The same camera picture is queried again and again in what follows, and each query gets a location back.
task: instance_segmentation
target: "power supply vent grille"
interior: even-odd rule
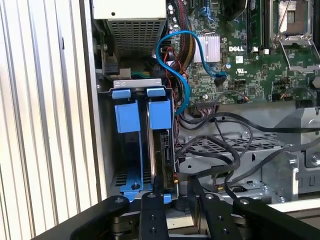
[[[122,57],[152,54],[164,28],[164,21],[111,21],[118,51]]]

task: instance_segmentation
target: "ribbed metal surface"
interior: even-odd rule
[[[220,51],[220,36],[214,33],[208,33],[198,36],[207,63],[217,63],[221,60]],[[195,54],[193,58],[194,63],[201,63],[201,55],[198,43],[196,43]]]
[[[0,0],[0,239],[98,201],[79,1]]]
[[[164,29],[165,20],[109,21],[120,55],[151,55]]]

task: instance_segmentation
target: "chip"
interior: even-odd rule
[[[255,87],[249,87],[249,94],[250,95],[256,94],[256,88]]]

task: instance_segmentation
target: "blue plastic tab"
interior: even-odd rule
[[[131,97],[130,89],[114,90],[112,92],[112,99],[128,99]]]
[[[120,192],[123,192],[123,195],[129,199],[130,203],[135,199],[135,196],[144,189],[143,182],[141,182],[140,169],[131,168],[128,170],[126,183],[123,186],[120,186]]]
[[[166,91],[163,87],[147,88],[146,95],[150,97],[165,97]]]
[[[169,99],[149,102],[149,123],[153,130],[171,129],[171,102]]]
[[[164,204],[169,204],[171,203],[172,199],[171,199],[171,194],[170,193],[165,193],[163,195],[163,203]]]
[[[115,118],[118,133],[131,133],[140,131],[140,118],[138,102],[115,105]]]

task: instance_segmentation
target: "electronic component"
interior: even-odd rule
[[[167,131],[154,131],[154,157],[156,174],[163,176],[163,186],[166,190],[174,187],[173,154],[170,136]]]
[[[221,60],[220,50],[220,36],[215,33],[209,33],[198,36],[204,57],[207,63],[217,63]],[[194,63],[201,63],[201,55],[199,46],[196,43],[195,54],[193,58]]]
[[[311,87],[315,89],[320,89],[320,76],[316,76],[311,80]]]
[[[307,74],[320,70],[320,55],[313,42],[312,14],[311,0],[270,1],[269,37],[274,49],[281,48],[290,71]],[[296,64],[289,56],[294,46],[309,52],[313,60],[306,65]]]
[[[95,0],[94,19],[107,20],[116,43],[116,56],[151,55],[161,36],[167,19],[164,0]]]
[[[212,100],[198,100],[194,103],[196,109],[209,109],[214,106]]]
[[[239,17],[247,8],[248,0],[223,0],[224,16],[227,21]]]

